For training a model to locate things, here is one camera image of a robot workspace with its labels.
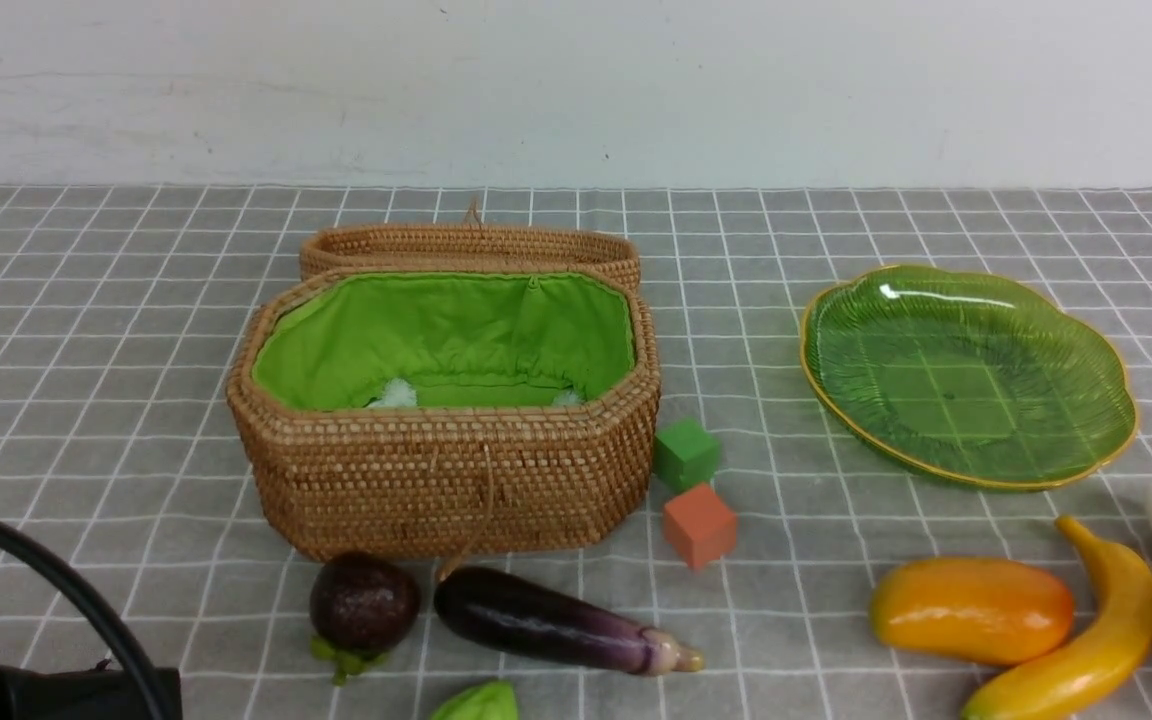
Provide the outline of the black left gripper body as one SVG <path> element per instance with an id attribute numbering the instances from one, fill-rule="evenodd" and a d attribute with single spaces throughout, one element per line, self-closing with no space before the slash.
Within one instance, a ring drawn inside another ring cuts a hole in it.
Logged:
<path id="1" fill-rule="evenodd" d="M 0 665 L 0 719 L 147 719 L 141 688 L 126 670 L 99 664 L 70 673 Z"/>

